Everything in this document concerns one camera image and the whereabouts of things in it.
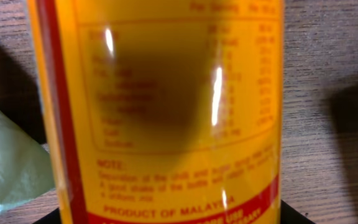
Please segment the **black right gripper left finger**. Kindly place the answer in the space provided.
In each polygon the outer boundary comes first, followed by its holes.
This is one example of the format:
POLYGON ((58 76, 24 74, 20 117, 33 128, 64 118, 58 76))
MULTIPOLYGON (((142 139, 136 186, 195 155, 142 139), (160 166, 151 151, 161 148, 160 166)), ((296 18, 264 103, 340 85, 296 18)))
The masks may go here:
POLYGON ((60 210, 56 208, 48 215, 40 218, 33 224, 62 224, 61 217, 60 217, 60 210))

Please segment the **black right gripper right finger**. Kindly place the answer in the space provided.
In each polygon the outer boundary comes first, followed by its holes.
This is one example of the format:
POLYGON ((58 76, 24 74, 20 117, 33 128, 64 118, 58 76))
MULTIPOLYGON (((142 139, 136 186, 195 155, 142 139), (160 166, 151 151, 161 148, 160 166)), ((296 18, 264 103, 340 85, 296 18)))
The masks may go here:
POLYGON ((281 200, 280 224, 315 224, 281 200))

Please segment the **mint green tissue packet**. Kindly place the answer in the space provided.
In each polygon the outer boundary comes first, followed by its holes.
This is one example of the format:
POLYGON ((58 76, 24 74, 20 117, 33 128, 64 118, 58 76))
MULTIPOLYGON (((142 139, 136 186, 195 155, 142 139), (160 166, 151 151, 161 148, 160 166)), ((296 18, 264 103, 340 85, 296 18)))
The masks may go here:
POLYGON ((54 188, 49 153, 0 111, 0 214, 54 188))

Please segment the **red chili sauce bottle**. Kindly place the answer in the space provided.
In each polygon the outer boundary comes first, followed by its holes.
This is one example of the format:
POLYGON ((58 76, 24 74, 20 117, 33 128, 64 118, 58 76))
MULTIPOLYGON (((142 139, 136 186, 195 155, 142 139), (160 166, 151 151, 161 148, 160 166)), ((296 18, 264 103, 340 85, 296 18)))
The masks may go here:
POLYGON ((283 7, 28 0, 62 223, 279 223, 283 7))

